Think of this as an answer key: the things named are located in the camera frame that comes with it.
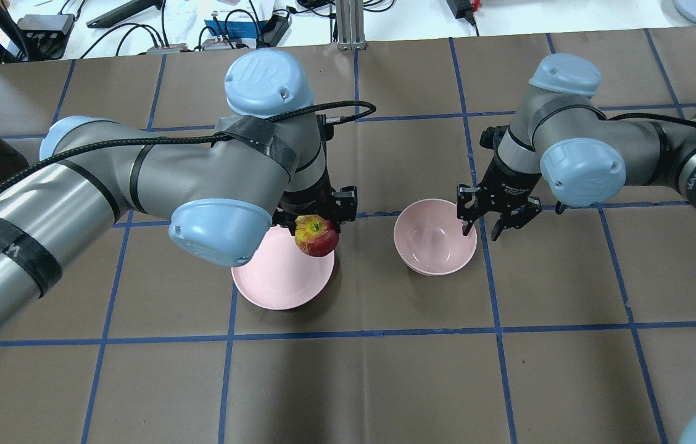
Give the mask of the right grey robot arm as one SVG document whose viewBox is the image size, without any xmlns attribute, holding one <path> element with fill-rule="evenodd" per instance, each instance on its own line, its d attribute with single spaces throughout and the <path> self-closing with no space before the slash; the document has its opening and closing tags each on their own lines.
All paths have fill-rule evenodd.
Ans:
<svg viewBox="0 0 696 444">
<path fill-rule="evenodd" d="M 612 199 L 625 186 L 674 189 L 696 210 L 696 118 L 622 113 L 610 118 L 592 103 L 601 73 L 574 54 L 549 54 L 506 126 L 489 127 L 481 145 L 494 153 L 478 186 L 456 191 L 456 216 L 467 236 L 497 213 L 492 238 L 542 213 L 532 196 L 548 185 L 559 210 Z"/>
</svg>

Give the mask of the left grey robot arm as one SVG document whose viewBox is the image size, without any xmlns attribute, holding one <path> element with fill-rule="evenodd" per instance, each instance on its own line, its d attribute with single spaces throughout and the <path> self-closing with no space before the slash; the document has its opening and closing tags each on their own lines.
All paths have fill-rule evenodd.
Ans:
<svg viewBox="0 0 696 444">
<path fill-rule="evenodd" d="M 232 115 L 207 137 L 72 116 L 50 128 L 38 163 L 0 182 L 0 332 L 129 210 L 168 220 L 174 244 L 230 268 L 298 216 L 355 220 L 357 189 L 332 187 L 326 142 L 330 126 L 376 107 L 315 104 L 303 65 L 272 48 L 236 59 L 223 85 Z"/>
</svg>

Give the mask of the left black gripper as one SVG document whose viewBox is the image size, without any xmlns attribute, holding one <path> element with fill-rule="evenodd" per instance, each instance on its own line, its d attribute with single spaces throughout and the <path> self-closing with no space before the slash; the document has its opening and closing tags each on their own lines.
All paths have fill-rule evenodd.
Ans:
<svg viewBox="0 0 696 444">
<path fill-rule="evenodd" d="M 272 225 L 295 230 L 298 216 L 317 215 L 328 220 L 334 229 L 357 218 L 358 189 L 345 186 L 335 189 L 330 177 L 323 175 L 314 185 L 299 191 L 285 191 L 272 214 Z"/>
</svg>

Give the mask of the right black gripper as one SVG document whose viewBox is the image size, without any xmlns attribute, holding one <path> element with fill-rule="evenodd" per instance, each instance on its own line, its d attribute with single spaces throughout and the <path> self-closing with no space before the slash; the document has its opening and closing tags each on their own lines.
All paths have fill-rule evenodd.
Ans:
<svg viewBox="0 0 696 444">
<path fill-rule="evenodd" d="M 469 236 L 477 219 L 486 213 L 499 214 L 491 231 L 494 242 L 504 231 L 528 224 L 542 213 L 542 203 L 531 196 L 541 177 L 540 173 L 514 170 L 495 155 L 477 187 L 458 185 L 456 216 L 462 222 L 463 236 Z"/>
</svg>

